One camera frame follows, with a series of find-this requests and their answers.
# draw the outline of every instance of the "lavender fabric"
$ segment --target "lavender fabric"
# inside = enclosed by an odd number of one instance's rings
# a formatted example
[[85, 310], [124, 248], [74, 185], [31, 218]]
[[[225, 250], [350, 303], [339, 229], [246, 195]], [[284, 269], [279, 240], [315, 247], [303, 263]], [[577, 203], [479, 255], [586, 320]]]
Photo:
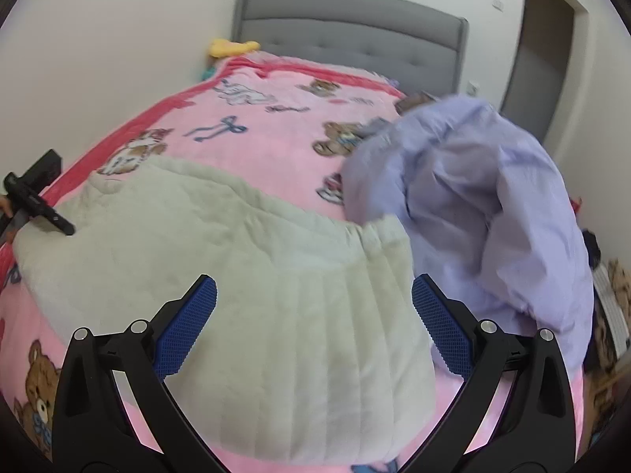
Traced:
[[364, 141], [342, 180], [349, 220], [398, 216], [415, 275], [506, 332], [550, 328], [569, 374], [579, 370], [591, 335], [588, 254], [563, 178], [532, 135], [487, 102], [448, 97]]

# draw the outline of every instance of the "gray headboard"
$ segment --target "gray headboard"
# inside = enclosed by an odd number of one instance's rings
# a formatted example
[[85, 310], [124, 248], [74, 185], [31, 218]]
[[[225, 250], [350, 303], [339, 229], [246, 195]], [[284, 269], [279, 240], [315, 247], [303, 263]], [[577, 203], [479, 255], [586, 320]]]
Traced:
[[454, 93], [466, 19], [405, 0], [237, 0], [232, 40], [275, 55], [358, 67], [406, 94]]

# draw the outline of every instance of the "blue textured pad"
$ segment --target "blue textured pad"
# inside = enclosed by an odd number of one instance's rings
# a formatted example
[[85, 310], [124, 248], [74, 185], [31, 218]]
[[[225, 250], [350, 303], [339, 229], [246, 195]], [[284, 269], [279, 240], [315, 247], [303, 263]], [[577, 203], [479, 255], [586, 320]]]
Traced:
[[156, 341], [153, 371], [160, 380], [177, 373], [217, 304], [217, 285], [205, 279]]
[[467, 380], [473, 371], [469, 338], [425, 279], [412, 285], [412, 303], [449, 371]]

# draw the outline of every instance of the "bed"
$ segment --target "bed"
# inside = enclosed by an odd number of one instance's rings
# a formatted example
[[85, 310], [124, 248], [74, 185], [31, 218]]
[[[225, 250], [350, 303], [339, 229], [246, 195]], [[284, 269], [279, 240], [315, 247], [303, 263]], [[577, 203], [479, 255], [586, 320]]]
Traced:
[[[340, 137], [352, 134], [358, 123], [395, 119], [393, 103], [405, 94], [456, 92], [467, 31], [465, 19], [402, 0], [236, 0], [231, 39], [256, 40], [263, 51], [220, 62], [210, 80], [167, 97], [105, 137], [45, 198], [67, 200], [93, 171], [124, 180], [146, 158], [163, 154], [225, 169], [267, 194], [342, 220], [336, 175], [351, 150], [340, 149], [348, 143]], [[245, 137], [247, 147], [235, 148], [234, 141]], [[34, 369], [55, 372], [61, 366], [68, 333], [79, 325], [72, 314], [39, 296], [43, 285], [25, 278], [11, 249], [2, 247], [0, 389], [26, 434], [50, 458], [50, 428], [24, 418], [28, 411], [37, 412], [31, 406], [39, 400], [27, 391]], [[287, 466], [217, 447], [213, 451], [234, 472], [396, 471], [437, 424], [461, 384], [460, 378], [437, 371], [435, 414], [388, 464]], [[54, 385], [42, 396], [53, 405]], [[509, 387], [509, 380], [501, 384], [471, 449], [487, 442]], [[580, 435], [580, 376], [572, 392]], [[128, 412], [141, 441], [156, 447], [138, 411], [128, 406]], [[8, 425], [6, 418], [2, 425]]]

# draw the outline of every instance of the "doorway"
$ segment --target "doorway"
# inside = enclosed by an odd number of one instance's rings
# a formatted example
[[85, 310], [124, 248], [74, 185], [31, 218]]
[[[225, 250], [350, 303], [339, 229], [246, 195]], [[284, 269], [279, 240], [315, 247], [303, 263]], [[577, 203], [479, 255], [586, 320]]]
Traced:
[[525, 0], [502, 115], [542, 143], [566, 79], [573, 29], [574, 9], [565, 0]]

